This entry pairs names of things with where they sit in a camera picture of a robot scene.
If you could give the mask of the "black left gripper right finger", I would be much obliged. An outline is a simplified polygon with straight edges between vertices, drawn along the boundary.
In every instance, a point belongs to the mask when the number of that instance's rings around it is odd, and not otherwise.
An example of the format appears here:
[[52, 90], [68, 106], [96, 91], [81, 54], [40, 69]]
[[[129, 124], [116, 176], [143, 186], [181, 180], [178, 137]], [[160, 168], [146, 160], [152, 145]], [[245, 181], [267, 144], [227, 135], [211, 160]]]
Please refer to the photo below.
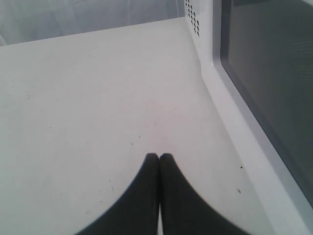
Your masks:
[[246, 235], [209, 206], [192, 188], [173, 155], [159, 158], [160, 207], [165, 235]]

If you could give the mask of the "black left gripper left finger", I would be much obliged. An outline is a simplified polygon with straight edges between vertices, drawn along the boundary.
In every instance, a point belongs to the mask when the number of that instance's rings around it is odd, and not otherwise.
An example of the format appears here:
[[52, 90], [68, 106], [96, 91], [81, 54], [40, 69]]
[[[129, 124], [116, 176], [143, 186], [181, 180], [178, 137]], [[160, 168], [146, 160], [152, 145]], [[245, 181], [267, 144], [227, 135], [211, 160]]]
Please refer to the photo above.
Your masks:
[[125, 192], [79, 235], [156, 235], [159, 216], [159, 157], [148, 153]]

